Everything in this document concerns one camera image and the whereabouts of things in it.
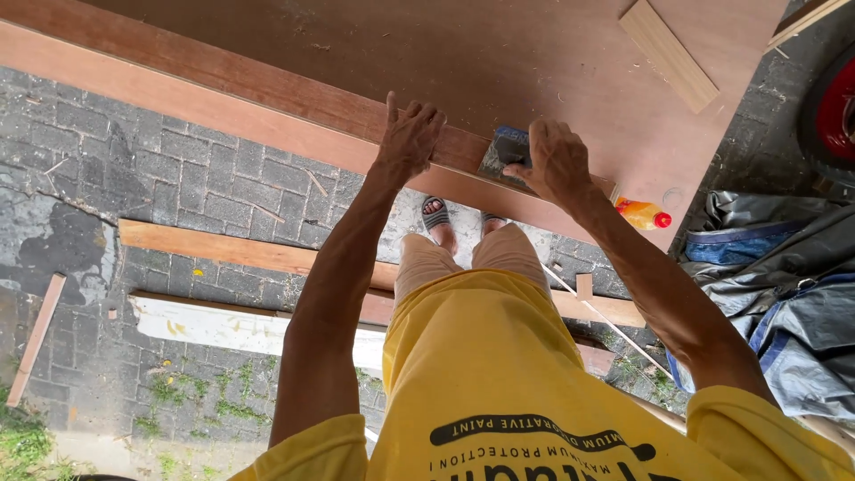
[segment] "plastic bottle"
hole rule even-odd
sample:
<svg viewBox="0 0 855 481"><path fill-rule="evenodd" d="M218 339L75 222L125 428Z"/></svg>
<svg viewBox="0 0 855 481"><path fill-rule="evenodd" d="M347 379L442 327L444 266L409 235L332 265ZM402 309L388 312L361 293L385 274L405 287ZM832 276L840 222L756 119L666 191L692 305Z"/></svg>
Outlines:
<svg viewBox="0 0 855 481"><path fill-rule="evenodd" d="M621 197L615 203L615 208L636 229L665 229L671 225L671 215L662 212L662 207L650 202L639 202Z"/></svg>

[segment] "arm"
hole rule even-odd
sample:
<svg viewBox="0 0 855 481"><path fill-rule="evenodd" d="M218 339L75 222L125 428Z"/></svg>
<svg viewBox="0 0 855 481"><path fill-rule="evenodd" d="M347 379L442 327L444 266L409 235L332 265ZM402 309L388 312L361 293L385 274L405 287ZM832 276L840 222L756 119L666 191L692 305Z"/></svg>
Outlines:
<svg viewBox="0 0 855 481"><path fill-rule="evenodd" d="M394 92L380 153L351 207L324 242L294 309L269 446L337 416L359 413L353 338L377 242L404 184L428 169L445 114L413 101L398 118Z"/></svg>
<svg viewBox="0 0 855 481"><path fill-rule="evenodd" d="M509 165L505 174L523 179L591 234L653 332L692 373L695 386L743 389L777 407L757 355L718 306L593 185L579 136L566 123L542 120L532 123L530 135L533 168Z"/></svg>

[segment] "red bottle cap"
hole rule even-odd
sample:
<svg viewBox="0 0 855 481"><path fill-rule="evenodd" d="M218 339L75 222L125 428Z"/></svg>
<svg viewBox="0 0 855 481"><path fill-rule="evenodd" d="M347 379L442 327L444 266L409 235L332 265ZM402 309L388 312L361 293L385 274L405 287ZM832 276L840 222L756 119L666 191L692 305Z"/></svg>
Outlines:
<svg viewBox="0 0 855 481"><path fill-rule="evenodd" d="M665 229L671 225L671 215L665 212L659 212L653 216L653 225L660 229Z"/></svg>

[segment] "beige shorts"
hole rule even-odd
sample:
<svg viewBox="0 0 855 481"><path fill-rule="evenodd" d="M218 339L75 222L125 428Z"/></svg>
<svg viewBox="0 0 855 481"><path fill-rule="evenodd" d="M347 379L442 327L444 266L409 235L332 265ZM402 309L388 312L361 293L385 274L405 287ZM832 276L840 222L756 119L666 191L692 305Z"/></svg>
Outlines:
<svg viewBox="0 0 855 481"><path fill-rule="evenodd" d="M508 223L484 236L472 250L473 269L502 269L521 274L550 293L549 282L531 241L516 224ZM424 235L401 240L401 264L395 279L395 303L428 282L460 272L451 254Z"/></svg>

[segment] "gray tarp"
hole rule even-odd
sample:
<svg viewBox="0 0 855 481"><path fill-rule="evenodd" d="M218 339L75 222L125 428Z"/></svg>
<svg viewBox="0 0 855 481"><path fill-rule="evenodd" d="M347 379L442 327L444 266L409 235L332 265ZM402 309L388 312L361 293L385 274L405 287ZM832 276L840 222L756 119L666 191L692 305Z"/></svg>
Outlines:
<svg viewBox="0 0 855 481"><path fill-rule="evenodd" d="M855 419L855 205L717 191L705 214L682 267L758 353L784 413Z"/></svg>

